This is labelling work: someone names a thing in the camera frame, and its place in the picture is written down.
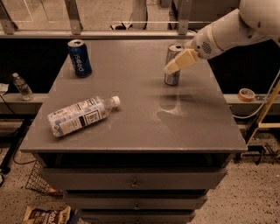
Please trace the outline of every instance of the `white bottle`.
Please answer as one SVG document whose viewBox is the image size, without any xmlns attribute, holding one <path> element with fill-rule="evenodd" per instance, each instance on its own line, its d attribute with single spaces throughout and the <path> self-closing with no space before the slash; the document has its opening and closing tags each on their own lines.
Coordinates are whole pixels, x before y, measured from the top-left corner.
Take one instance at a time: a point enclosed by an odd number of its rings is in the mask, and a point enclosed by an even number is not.
<svg viewBox="0 0 280 224">
<path fill-rule="evenodd" d="M 18 75 L 18 73 L 14 73 L 12 75 L 13 83 L 15 84 L 18 92 L 23 96 L 25 101 L 30 101 L 34 98 L 33 92 L 30 87 L 26 83 L 25 79 Z"/>
<path fill-rule="evenodd" d="M 68 133 L 106 118 L 111 109 L 118 107 L 120 104 L 118 96 L 110 99 L 95 96 L 52 112 L 47 116 L 47 119 L 51 124 L 52 133 L 56 137 L 63 137 Z"/>
</svg>

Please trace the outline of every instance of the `bottle cap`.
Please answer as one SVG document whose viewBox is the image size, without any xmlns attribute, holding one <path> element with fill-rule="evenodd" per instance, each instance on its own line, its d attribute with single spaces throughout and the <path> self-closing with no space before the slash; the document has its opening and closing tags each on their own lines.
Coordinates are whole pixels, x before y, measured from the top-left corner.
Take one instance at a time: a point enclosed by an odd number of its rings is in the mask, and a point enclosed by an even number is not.
<svg viewBox="0 0 280 224">
<path fill-rule="evenodd" d="M 118 96 L 113 96 L 112 99 L 115 102 L 115 108 L 121 105 L 120 98 Z"/>
<path fill-rule="evenodd" d="M 18 77 L 18 73 L 13 73 L 12 77 L 14 77 L 14 78 Z"/>
</svg>

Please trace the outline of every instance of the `drawer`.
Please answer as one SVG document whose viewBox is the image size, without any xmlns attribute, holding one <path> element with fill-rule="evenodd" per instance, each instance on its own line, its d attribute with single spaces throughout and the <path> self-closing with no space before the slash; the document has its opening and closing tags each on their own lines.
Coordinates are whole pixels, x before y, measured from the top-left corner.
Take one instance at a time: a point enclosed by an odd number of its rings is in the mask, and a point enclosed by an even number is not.
<svg viewBox="0 0 280 224">
<path fill-rule="evenodd" d="M 40 176 L 60 190 L 214 189 L 227 174 L 224 168 L 43 168 Z"/>
<path fill-rule="evenodd" d="M 186 224 L 193 220 L 195 212 L 183 211 L 99 211 L 82 210 L 80 217 L 91 223 L 174 223 Z"/>
<path fill-rule="evenodd" d="M 101 191 L 95 193 L 65 193 L 64 199 L 79 209 L 127 209 L 127 210 L 195 210 L 207 201 L 206 195 L 190 195 L 169 191 Z"/>
</svg>

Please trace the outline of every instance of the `floor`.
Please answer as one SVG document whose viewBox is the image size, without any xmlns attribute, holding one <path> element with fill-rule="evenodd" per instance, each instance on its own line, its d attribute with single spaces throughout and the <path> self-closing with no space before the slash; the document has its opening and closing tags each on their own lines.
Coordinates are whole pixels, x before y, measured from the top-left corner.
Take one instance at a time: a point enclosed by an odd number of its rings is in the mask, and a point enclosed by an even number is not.
<svg viewBox="0 0 280 224">
<path fill-rule="evenodd" d="M 261 144 L 277 151 L 279 133 L 260 132 L 252 144 Z M 0 150 L 3 159 L 6 149 Z M 32 155 L 17 151 L 15 161 L 32 161 Z M 239 162 L 232 160 L 227 176 L 216 189 L 208 192 L 208 201 L 198 211 L 191 224 L 272 224 L 280 223 L 280 160 L 265 156 L 259 165 L 259 157 L 244 155 Z M 34 163 L 20 165 L 10 162 L 10 173 L 4 175 L 0 187 L 0 223 L 20 224 L 27 207 L 45 210 L 63 209 L 67 205 L 61 196 L 46 196 L 26 189 Z"/>
</svg>

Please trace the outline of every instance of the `drawer knob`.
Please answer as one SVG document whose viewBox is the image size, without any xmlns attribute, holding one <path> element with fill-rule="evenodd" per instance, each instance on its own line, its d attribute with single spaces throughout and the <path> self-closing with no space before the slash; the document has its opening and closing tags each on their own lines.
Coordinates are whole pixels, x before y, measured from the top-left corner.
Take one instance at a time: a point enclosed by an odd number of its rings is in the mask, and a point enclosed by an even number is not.
<svg viewBox="0 0 280 224">
<path fill-rule="evenodd" d="M 136 210 L 136 211 L 140 210 L 140 207 L 139 207 L 138 203 L 135 204 L 134 210 Z"/>
<path fill-rule="evenodd" d="M 139 184 L 137 183 L 136 180 L 133 181 L 133 184 L 131 185 L 131 188 L 137 189 L 139 187 Z"/>
</svg>

